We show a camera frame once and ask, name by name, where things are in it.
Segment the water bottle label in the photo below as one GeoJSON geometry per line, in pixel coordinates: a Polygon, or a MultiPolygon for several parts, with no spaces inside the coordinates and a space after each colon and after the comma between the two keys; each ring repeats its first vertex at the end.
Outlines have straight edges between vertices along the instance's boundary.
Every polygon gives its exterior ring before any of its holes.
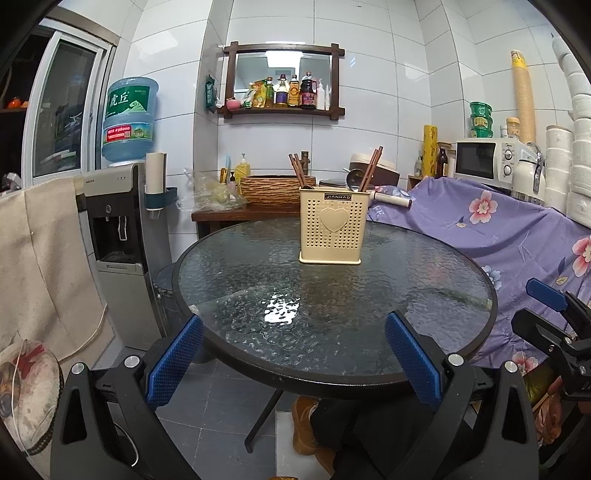
{"type": "Polygon", "coordinates": [[[152,125],[125,124],[103,129],[103,145],[119,140],[152,140],[152,125]]]}
{"type": "Polygon", "coordinates": [[[134,85],[113,90],[107,98],[105,118],[119,113],[146,112],[150,87],[134,85]]]}

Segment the green container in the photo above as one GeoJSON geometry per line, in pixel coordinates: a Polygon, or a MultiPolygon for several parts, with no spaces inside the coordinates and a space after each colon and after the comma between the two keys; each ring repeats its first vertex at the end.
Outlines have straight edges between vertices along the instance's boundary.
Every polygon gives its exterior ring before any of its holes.
{"type": "Polygon", "coordinates": [[[472,138],[492,138],[492,130],[484,127],[472,127],[472,138]]]}
{"type": "Polygon", "coordinates": [[[473,127],[482,127],[492,130],[492,118],[489,116],[470,115],[473,127]]]}
{"type": "Polygon", "coordinates": [[[472,111],[472,115],[487,116],[488,118],[492,115],[492,107],[487,103],[471,102],[470,110],[472,111]]]}

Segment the wooden wall shelf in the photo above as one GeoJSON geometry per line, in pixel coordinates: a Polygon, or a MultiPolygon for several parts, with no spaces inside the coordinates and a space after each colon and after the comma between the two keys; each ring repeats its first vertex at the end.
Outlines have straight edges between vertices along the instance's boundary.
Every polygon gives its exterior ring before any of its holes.
{"type": "MultiPolygon", "coordinates": [[[[345,115],[344,108],[338,108],[338,116],[345,115]]],[[[223,114],[224,118],[232,118],[234,115],[256,115],[262,113],[278,113],[281,115],[315,115],[315,116],[333,116],[330,110],[316,110],[313,108],[239,108],[237,110],[228,110],[225,106],[218,108],[217,111],[223,114]]]]}
{"type": "Polygon", "coordinates": [[[339,47],[338,43],[333,43],[330,45],[330,47],[322,47],[318,45],[297,45],[283,43],[240,45],[237,41],[233,41],[229,46],[224,48],[224,55],[228,55],[228,73],[226,75],[226,91],[224,95],[224,102],[226,99],[234,98],[236,61],[238,54],[263,53],[268,50],[297,50],[331,57],[330,109],[315,110],[305,108],[239,108],[238,110],[230,111],[226,108],[226,106],[223,106],[217,109],[220,115],[223,115],[224,118],[232,118],[234,115],[260,115],[262,113],[279,113],[284,115],[327,116],[331,120],[338,120],[339,117],[345,115],[345,109],[339,107],[339,57],[344,57],[345,51],[339,47]]]}

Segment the screw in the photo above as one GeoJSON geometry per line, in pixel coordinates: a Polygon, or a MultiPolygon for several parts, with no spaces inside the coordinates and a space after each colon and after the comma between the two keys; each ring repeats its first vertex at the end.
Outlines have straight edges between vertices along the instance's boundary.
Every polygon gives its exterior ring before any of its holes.
{"type": "Polygon", "coordinates": [[[139,365],[139,357],[137,355],[131,355],[125,359],[124,363],[127,368],[137,367],[139,365]]]}
{"type": "Polygon", "coordinates": [[[72,373],[74,375],[78,375],[79,373],[82,373],[83,370],[84,370],[84,364],[77,363],[72,366],[72,373]]]}
{"type": "Polygon", "coordinates": [[[511,372],[512,374],[514,374],[518,370],[517,364],[515,362],[510,361],[510,360],[508,362],[505,362],[505,368],[509,372],[511,372]]]}
{"type": "Polygon", "coordinates": [[[464,359],[457,353],[452,353],[450,356],[448,356],[447,361],[449,361],[454,367],[459,367],[460,365],[464,364],[464,359]]]}

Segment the microwave oven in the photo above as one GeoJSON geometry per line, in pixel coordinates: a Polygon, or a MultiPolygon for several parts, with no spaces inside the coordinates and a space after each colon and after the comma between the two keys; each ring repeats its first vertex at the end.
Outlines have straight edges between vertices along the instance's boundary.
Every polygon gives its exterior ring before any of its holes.
{"type": "Polygon", "coordinates": [[[516,138],[465,138],[457,141],[454,178],[511,189],[519,160],[534,153],[516,138]]]}

